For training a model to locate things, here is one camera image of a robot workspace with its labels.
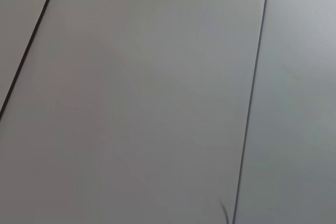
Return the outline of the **thin dark curved strand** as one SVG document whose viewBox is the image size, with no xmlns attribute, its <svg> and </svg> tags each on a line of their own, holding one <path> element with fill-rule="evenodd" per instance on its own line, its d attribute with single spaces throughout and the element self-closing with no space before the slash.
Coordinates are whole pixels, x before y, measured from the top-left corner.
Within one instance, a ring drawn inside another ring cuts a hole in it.
<svg viewBox="0 0 336 224">
<path fill-rule="evenodd" d="M 224 203 L 221 200 L 219 200 L 219 203 L 220 203 L 222 211 L 224 213 L 226 224 L 229 224 L 229 216 L 228 216 L 228 212 L 226 210 L 226 207 L 225 207 Z"/>
</svg>

